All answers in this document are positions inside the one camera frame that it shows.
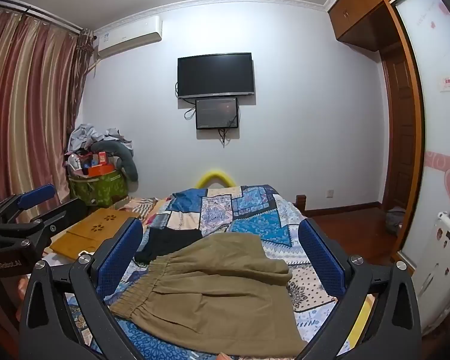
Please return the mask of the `khaki cargo pants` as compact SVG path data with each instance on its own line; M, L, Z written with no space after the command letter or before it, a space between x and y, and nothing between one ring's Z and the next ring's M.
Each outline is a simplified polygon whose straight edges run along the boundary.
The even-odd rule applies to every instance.
M225 232L156 258L111 306L174 345L241 357L292 358L304 348L283 260L259 236Z

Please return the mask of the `wooden lap tray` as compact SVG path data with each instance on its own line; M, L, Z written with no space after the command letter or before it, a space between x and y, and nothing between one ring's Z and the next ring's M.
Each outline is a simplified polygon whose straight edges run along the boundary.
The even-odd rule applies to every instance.
M93 254L101 243L114 237L129 218L139 218L137 213L100 208L85 219L52 238L49 248L75 260L82 252Z

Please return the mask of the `blue patchwork quilt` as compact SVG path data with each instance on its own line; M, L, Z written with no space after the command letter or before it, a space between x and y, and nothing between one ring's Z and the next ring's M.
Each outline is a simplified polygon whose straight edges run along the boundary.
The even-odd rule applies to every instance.
M307 344L321 328L337 299L327 294L299 243L298 228L302 219L301 212L268 185L188 189L156 204L145 219L144 236L137 251L145 246L150 228L198 229L202 238L216 233L251 233L259 236L266 256L283 260L289 266L292 277L287 289L297 329ZM114 293L106 297L109 307L148 272L150 264L137 264L134 257ZM142 330L129 320L112 315L145 359L211 359L217 354L174 345ZM231 356L238 359L296 357Z

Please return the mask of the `orange box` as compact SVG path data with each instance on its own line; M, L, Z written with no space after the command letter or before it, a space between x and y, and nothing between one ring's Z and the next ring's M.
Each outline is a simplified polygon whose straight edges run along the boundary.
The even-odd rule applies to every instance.
M115 167L110 163L98 164L96 166L91 166L88 168L89 177L99 177L107 175L115 171Z

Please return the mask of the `black folded garment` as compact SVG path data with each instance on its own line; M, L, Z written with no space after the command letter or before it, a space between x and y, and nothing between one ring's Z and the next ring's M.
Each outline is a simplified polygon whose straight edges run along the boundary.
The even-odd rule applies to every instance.
M135 263L148 265L157 257L181 250L201 238L202 234L198 229L150 228L145 246L135 254Z

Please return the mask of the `grey stuffed toy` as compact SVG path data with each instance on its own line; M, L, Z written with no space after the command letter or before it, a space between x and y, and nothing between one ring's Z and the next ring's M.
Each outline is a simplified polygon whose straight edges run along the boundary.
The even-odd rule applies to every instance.
M93 153L105 151L108 155L118 157L117 169L120 170L130 182L137 182L139 175L133 160L133 152L120 141L97 141L90 146Z

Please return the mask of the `striped red curtain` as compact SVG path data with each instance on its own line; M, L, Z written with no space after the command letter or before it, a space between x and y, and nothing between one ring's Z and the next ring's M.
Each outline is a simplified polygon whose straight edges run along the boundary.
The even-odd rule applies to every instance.
M64 155L92 53L91 31L72 33L0 7L0 201L47 184L56 189L21 222L70 196Z

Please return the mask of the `yellow curved pillow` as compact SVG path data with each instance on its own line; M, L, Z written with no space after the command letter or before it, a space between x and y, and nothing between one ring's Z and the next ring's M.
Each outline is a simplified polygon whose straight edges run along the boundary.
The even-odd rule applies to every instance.
M206 172L196 183L196 189L207 188L209 185L213 183L218 183L224 188L235 187L235 181L230 177L230 175L226 174L223 171L214 169Z

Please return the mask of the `white air conditioner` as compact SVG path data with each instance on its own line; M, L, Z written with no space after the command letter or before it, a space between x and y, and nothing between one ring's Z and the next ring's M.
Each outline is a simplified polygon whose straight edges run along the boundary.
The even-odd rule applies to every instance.
M120 25L99 36L97 55L100 59L106 59L136 47L159 42L161 33L160 16L151 16Z

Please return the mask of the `wooden door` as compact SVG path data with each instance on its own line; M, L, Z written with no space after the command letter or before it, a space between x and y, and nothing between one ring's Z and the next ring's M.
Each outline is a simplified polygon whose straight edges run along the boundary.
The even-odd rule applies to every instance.
M416 152L416 113L410 71L403 48L380 54L388 95L388 170L383 206L405 209L409 202Z

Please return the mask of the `wooden overhead cabinet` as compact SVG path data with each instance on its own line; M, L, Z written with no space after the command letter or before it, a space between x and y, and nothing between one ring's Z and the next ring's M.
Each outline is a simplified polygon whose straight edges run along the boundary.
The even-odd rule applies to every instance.
M337 0L329 10L337 41L380 51L400 41L389 0Z

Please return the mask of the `frosted sliding wardrobe door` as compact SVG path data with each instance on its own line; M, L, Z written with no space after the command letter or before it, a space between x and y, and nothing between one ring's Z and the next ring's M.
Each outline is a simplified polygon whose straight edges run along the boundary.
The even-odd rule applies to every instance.
M415 56L424 103L424 169L401 250L417 265L437 215L450 211L450 12L442 0L397 0L394 6Z

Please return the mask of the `white wall socket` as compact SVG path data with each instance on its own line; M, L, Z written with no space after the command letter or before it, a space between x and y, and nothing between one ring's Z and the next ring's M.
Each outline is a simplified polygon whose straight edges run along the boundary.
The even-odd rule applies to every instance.
M326 191L325 196L326 196L326 198L333 198L333 196L334 196L334 190L333 190L333 189L328 189L328 190Z

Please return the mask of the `small black wall monitor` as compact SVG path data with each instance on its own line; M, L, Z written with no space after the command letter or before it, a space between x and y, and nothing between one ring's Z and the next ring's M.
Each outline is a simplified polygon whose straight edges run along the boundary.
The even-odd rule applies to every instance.
M239 127L239 104L236 97L199 98L195 105L197 130Z

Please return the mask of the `wall mounted black television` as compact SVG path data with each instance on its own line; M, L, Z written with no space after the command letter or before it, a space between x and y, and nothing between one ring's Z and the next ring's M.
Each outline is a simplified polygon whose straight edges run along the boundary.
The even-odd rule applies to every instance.
M250 53L196 55L178 59L178 98L248 96L254 93L254 64Z

